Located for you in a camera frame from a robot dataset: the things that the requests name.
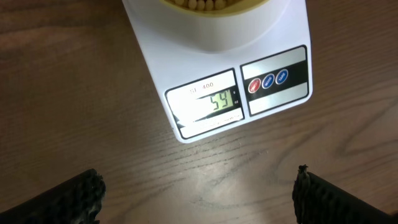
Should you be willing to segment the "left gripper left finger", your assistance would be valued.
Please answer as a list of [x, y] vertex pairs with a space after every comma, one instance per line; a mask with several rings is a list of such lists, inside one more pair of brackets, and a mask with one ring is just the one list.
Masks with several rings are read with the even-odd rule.
[[1, 223], [8, 224], [95, 224], [106, 194], [103, 177], [94, 169], [47, 190], [5, 212]]

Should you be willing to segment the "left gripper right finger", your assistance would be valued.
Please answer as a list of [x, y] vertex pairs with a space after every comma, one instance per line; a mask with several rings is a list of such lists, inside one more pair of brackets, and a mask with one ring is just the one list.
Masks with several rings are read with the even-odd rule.
[[298, 167], [292, 200], [299, 224], [397, 224], [387, 214], [354, 195]]

